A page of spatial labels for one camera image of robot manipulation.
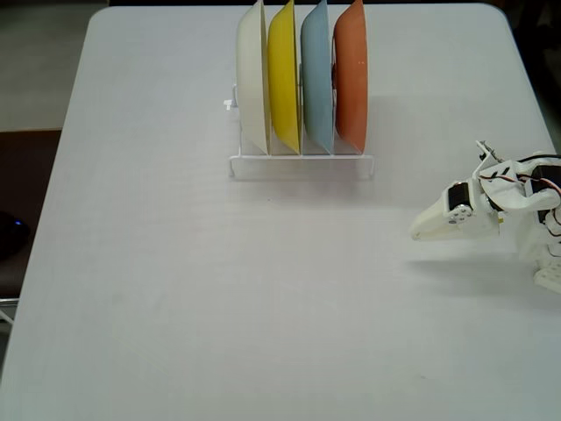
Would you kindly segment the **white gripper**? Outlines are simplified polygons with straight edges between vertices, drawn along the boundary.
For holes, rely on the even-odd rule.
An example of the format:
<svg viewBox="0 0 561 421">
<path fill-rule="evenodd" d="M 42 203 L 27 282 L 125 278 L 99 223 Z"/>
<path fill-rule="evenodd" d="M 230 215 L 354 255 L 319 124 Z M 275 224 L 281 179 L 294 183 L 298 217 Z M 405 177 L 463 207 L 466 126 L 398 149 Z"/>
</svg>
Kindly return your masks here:
<svg viewBox="0 0 561 421">
<path fill-rule="evenodd" d="M 417 241 L 479 238 L 497 235 L 499 225 L 498 211 L 480 182 L 469 179 L 444 190 L 436 202 L 414 218 L 409 234 Z"/>
</svg>

